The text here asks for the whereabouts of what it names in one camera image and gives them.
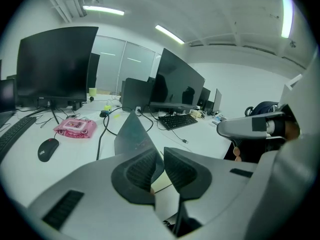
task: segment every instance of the keyboard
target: keyboard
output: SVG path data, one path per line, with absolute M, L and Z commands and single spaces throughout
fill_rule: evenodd
M 189 126 L 198 122 L 190 114 L 160 116 L 158 119 L 167 130 L 173 130 L 180 127 Z
M 9 149 L 15 144 L 20 136 L 37 120 L 36 117 L 24 117 L 10 127 L 0 137 L 0 163 L 5 158 Z

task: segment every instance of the pink wet wipes package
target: pink wet wipes package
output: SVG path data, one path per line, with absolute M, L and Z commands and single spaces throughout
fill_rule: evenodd
M 60 135 L 75 138 L 75 139 L 88 139 L 91 138 L 97 124 L 93 120 L 80 120 L 68 118 L 63 120 L 53 130 Z

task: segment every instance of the ceiling light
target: ceiling light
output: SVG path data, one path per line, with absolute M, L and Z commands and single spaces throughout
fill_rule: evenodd
M 283 2 L 283 25 L 281 36 L 289 38 L 292 21 L 294 17 L 294 6 L 292 0 L 282 0 Z
M 84 5 L 83 9 L 87 11 L 98 11 L 98 12 L 104 12 L 104 13 L 112 13 L 112 14 L 118 14 L 118 15 L 124 15 L 125 12 L 121 10 L 106 8 L 106 7 L 100 7 L 100 6 L 91 6 L 91 5 Z
M 176 40 L 179 44 L 183 45 L 185 42 L 182 41 L 180 38 L 178 38 L 177 36 L 175 36 L 174 34 L 172 34 L 171 32 L 169 32 L 168 30 L 166 30 L 165 28 L 163 28 L 160 25 L 157 25 L 155 27 L 157 30 L 160 30 L 162 33 L 165 33 L 167 36 L 171 37 L 172 39 Z
M 140 60 L 136 60 L 136 59 L 133 59 L 133 58 L 127 58 L 128 60 L 132 60 L 132 61 L 135 61 L 135 62 L 141 62 Z
M 100 52 L 101 54 L 106 54 L 106 55 L 112 55 L 112 56 L 116 56 L 115 54 L 112 53 L 106 53 L 106 52 Z

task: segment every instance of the white tabletop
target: white tabletop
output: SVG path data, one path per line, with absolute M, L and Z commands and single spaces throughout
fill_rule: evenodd
M 103 110 L 105 105 L 111 105 L 112 109 L 120 107 L 120 102 L 114 98 L 114 95 L 97 94 L 94 97 L 95 101 L 88 101 L 75 113 L 81 114 L 78 117 L 80 119 L 94 112 L 98 113 Z M 63 110 L 68 115 L 73 114 L 70 108 L 64 108 Z M 19 120 L 18 118 L 22 118 L 29 113 L 32 113 L 32 111 L 17 111 L 17 114 L 7 123 L 10 123 L 11 127 Z M 59 147 L 48 162 L 41 162 L 37 155 L 38 148 L 45 140 L 54 137 L 53 128 L 57 126 L 57 122 L 53 118 L 43 128 L 40 128 L 41 124 L 38 123 L 53 117 L 50 110 L 39 115 L 42 114 L 43 116 L 36 121 L 37 124 L 33 124 L 16 141 L 0 165 L 1 180 L 8 195 L 25 207 L 28 207 L 44 190 L 75 169 L 95 161 L 99 137 L 104 130 L 103 124 L 98 125 L 92 138 L 89 139 L 74 139 L 57 134 L 56 139 L 59 141 Z M 61 111 L 56 110 L 55 114 L 63 119 L 66 118 L 66 115 Z M 149 113 L 145 113 L 145 115 L 155 121 Z M 122 111 L 122 109 L 113 112 L 110 115 L 109 130 L 118 133 L 128 116 L 129 113 Z M 146 130 L 151 126 L 151 122 L 145 117 L 141 116 L 139 119 Z M 188 144 L 178 139 L 172 131 L 159 130 L 156 122 L 154 122 L 148 134 L 159 151 L 163 152 L 164 147 L 178 148 L 219 159 L 224 158 L 231 143 L 217 134 L 216 127 L 210 125 L 210 120 L 198 119 L 198 123 L 175 129 L 174 132 L 181 139 L 186 139 Z M 114 140 L 115 136 L 106 131 L 101 139 L 99 159 L 115 155 Z M 174 210 L 178 208 L 178 194 L 173 186 L 167 187 L 160 192 L 156 193 L 156 199 L 159 197 L 156 200 L 156 206 L 158 205 L 156 210 L 163 206 L 160 217 L 163 217 L 161 219 L 166 219 L 169 214 L 171 216 L 177 212 Z M 175 199 L 175 201 L 172 201 L 174 205 L 171 206 L 168 205 L 170 197 Z

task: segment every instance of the white ceiling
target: white ceiling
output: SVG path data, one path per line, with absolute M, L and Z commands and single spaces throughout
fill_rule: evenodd
M 92 5 L 92 0 L 84 0 Z M 316 42 L 294 8 L 289 39 L 281 37 L 282 0 L 97 0 L 96 4 L 125 11 L 123 17 L 88 11 L 88 21 L 99 20 L 140 33 L 157 24 L 168 29 L 185 46 L 232 44 L 264 49 L 306 68 Z

